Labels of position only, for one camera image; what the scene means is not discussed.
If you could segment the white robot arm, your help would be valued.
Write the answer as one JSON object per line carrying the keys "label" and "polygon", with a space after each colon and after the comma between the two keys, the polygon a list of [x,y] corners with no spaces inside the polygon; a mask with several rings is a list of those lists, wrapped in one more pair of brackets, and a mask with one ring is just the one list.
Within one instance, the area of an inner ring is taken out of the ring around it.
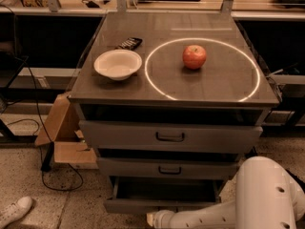
{"label": "white robot arm", "polygon": [[195,211],[147,215],[154,229],[296,229],[305,215],[305,193],[275,161],[255,156],[236,174],[235,199]]}

